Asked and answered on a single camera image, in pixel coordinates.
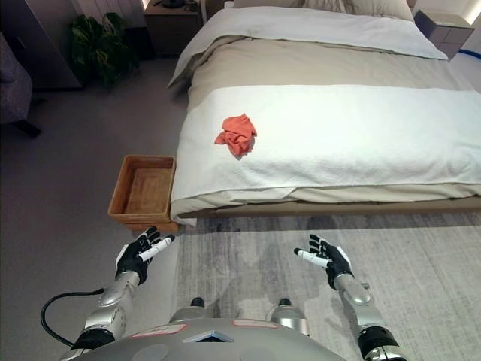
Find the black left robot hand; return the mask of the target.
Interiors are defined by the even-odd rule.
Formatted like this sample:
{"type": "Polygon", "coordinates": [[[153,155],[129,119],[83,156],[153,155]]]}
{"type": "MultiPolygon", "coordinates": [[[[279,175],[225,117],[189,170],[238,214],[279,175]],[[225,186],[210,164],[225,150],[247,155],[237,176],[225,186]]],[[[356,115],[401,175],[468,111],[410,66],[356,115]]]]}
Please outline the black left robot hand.
{"type": "Polygon", "coordinates": [[[162,237],[156,226],[142,232],[133,242],[125,244],[116,258],[116,276],[124,272],[135,272],[139,283],[147,280],[148,265],[152,259],[170,246],[174,235],[162,237]]]}

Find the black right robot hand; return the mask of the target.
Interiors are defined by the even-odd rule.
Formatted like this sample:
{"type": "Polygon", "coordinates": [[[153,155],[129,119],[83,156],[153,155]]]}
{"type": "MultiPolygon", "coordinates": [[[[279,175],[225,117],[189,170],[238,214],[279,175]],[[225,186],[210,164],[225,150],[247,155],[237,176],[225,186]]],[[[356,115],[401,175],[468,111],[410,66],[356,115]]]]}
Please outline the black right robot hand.
{"type": "Polygon", "coordinates": [[[294,254],[314,265],[323,268],[328,277],[328,285],[333,290],[336,290],[334,280],[341,275],[353,276],[351,269],[351,262],[349,257],[345,254],[343,249],[339,246],[334,246],[317,235],[310,234],[309,250],[295,248],[294,254]]]}

